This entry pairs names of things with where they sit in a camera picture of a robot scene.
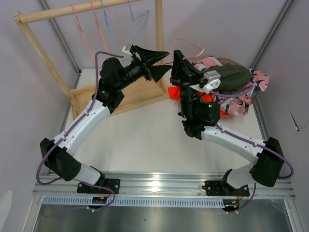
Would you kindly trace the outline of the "blue wire hanger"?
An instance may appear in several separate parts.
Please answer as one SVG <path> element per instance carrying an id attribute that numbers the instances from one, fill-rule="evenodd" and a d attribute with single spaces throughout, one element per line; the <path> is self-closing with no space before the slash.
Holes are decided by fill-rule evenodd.
<path id="1" fill-rule="evenodd" d="M 131 5 L 131 0 L 128 1 L 129 11 L 131 16 L 131 29 L 129 32 L 128 43 L 138 44 L 142 41 L 144 30 L 148 23 L 149 10 L 145 10 L 141 14 L 134 15 Z"/>
<path id="2" fill-rule="evenodd" d="M 113 36 L 112 28 L 110 26 L 110 23 L 109 23 L 109 20 L 108 20 L 108 17 L 107 17 L 104 1 L 100 0 L 100 2 L 101 2 L 101 5 L 102 5 L 102 9 L 103 9 L 103 16 L 104 16 L 105 24 L 106 24 L 106 27 L 108 29 L 108 32 L 109 32 L 109 35 L 110 35 L 110 38 L 111 38 L 112 47 L 113 47 L 114 52 L 116 52 L 114 36 Z"/>

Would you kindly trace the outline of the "dark olive shorts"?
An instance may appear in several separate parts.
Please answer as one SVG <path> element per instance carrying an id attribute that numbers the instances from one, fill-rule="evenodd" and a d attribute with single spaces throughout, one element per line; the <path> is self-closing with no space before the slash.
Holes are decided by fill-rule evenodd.
<path id="1" fill-rule="evenodd" d="M 217 88 L 221 94 L 234 94 L 244 89 L 253 79 L 251 71 L 244 66 L 225 64 L 223 66 L 212 66 L 206 72 L 217 71 L 220 77 L 220 85 Z"/>

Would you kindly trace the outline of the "pink patterned shorts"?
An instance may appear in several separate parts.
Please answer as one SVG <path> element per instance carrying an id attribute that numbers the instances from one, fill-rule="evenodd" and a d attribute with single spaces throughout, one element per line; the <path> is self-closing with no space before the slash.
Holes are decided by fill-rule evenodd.
<path id="1" fill-rule="evenodd" d="M 202 60 L 193 62 L 192 64 L 195 68 L 204 72 L 206 69 L 212 66 L 223 66 L 223 64 L 221 64 L 217 58 L 214 57 L 204 58 Z M 259 91 L 264 92 L 268 87 L 269 76 L 264 74 L 261 70 L 249 70 L 253 74 L 253 79 L 245 88 L 253 87 L 253 89 L 244 95 L 227 99 L 226 97 L 218 97 L 210 93 L 214 102 L 222 104 L 220 114 L 234 116 L 246 115 L 249 110 L 249 105 L 253 103 L 257 93 Z"/>

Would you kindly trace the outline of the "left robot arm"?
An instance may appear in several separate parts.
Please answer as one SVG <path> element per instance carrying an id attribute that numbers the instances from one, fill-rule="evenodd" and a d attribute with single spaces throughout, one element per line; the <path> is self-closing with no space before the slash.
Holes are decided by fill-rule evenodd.
<path id="1" fill-rule="evenodd" d="M 87 183 L 93 193 L 104 190 L 105 182 L 101 171 L 82 164 L 74 156 L 80 145 L 96 126 L 108 118 L 124 99 L 123 89 L 141 77 L 147 81 L 158 82 L 171 65 L 157 65 L 169 55 L 167 51 L 153 51 L 132 45 L 129 50 L 123 49 L 124 59 L 131 63 L 123 66 L 121 56 L 111 54 L 104 60 L 102 68 L 96 68 L 95 92 L 85 109 L 74 119 L 69 128 L 62 131 L 52 140 L 44 138 L 40 143 L 42 160 L 36 172 L 40 185 L 40 172 L 43 166 L 52 170 L 59 179 L 77 180 Z"/>

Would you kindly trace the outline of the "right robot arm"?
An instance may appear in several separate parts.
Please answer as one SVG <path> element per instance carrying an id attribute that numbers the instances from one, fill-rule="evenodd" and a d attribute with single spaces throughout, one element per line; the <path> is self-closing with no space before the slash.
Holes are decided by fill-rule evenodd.
<path id="1" fill-rule="evenodd" d="M 222 76 L 216 71 L 200 71 L 180 50 L 173 52 L 170 82 L 180 90 L 180 116 L 185 133 L 192 138 L 221 145 L 249 161 L 238 169 L 228 170 L 221 180 L 221 191 L 231 195 L 251 183 L 273 187 L 284 164 L 278 140 L 251 138 L 220 125 L 220 105 L 203 102 L 199 92 L 216 91 Z"/>

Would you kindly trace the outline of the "wooden clothes rack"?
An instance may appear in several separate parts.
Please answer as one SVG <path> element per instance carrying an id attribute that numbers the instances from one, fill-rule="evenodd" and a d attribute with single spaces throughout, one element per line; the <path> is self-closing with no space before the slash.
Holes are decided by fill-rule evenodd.
<path id="1" fill-rule="evenodd" d="M 73 118 L 76 118 L 86 107 L 86 101 L 90 99 L 91 94 L 95 90 L 95 87 L 86 86 L 70 90 L 28 24 L 43 20 L 52 21 L 57 17 L 73 15 L 75 13 L 83 13 L 87 11 L 94 11 L 96 9 L 112 7 L 126 3 L 129 3 L 129 1 L 96 0 L 76 4 L 73 6 L 65 6 L 48 10 L 44 9 L 42 11 L 29 14 L 21 14 L 20 12 L 15 12 L 13 14 L 15 22 L 20 27 L 28 41 L 31 43 L 31 45 L 39 55 L 40 59 L 49 70 L 50 74 L 59 84 L 64 94 L 70 100 L 70 103 L 72 104 Z M 117 114 L 123 113 L 128 110 L 133 110 L 145 105 L 149 105 L 158 101 L 166 100 L 168 98 L 168 89 L 165 81 L 162 79 L 158 83 L 138 80 L 137 82 L 124 89 L 124 95 L 125 99 L 120 104 L 120 107 L 115 111 Z"/>

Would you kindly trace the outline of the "pink translucent plastic basin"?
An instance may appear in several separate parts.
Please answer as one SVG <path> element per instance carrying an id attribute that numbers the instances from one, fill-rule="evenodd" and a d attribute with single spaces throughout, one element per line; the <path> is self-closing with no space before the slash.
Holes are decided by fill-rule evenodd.
<path id="1" fill-rule="evenodd" d="M 231 59 L 228 59 L 228 58 L 217 58 L 217 60 L 223 65 L 225 64 L 240 65 L 240 63 L 233 61 Z"/>

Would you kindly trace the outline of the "aluminium mounting rail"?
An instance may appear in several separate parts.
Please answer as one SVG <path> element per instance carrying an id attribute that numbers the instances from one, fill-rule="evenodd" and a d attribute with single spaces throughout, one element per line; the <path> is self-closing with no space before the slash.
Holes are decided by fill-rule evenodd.
<path id="1" fill-rule="evenodd" d="M 220 180 L 222 173 L 135 173 L 106 172 L 107 178 L 120 179 L 117 196 L 197 198 L 206 195 L 206 180 Z M 257 184 L 255 199 L 295 199 L 290 180 L 278 180 L 274 187 Z"/>

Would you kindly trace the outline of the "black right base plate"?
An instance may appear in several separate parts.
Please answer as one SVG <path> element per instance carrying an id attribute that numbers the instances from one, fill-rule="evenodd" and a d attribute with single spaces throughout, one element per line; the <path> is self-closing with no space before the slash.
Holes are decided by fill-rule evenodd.
<path id="1" fill-rule="evenodd" d="M 202 189 L 206 191 L 207 196 L 229 196 L 237 197 L 240 196 L 249 197 L 249 187 L 248 185 L 242 186 L 241 188 L 233 188 L 227 183 L 219 180 L 207 180 L 204 182 Z"/>

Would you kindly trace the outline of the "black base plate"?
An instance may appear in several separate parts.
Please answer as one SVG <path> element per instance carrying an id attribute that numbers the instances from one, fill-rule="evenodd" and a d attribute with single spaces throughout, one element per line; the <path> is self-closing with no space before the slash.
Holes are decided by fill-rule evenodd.
<path id="1" fill-rule="evenodd" d="M 237 197 L 240 196 L 249 197 L 249 187 L 248 185 L 242 186 L 241 188 L 233 188 L 227 183 L 219 180 L 207 180 L 204 182 L 202 189 L 206 191 L 207 196 L 229 196 Z"/>
<path id="2" fill-rule="evenodd" d="M 100 178 L 99 181 L 95 183 L 95 185 L 111 189 L 115 194 L 118 194 L 120 189 L 120 179 Z M 106 189 L 91 187 L 88 184 L 80 182 L 77 187 L 77 193 L 109 194 L 110 192 Z"/>

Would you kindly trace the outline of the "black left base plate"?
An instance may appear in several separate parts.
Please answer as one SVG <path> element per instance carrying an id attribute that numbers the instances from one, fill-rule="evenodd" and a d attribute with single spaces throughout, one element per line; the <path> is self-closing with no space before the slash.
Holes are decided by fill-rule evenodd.
<path id="1" fill-rule="evenodd" d="M 95 185 L 111 189 L 115 194 L 118 194 L 120 189 L 120 179 L 100 178 L 99 181 L 95 183 Z M 110 192 L 106 189 L 91 187 L 88 184 L 80 182 L 77 187 L 77 193 L 109 194 Z"/>

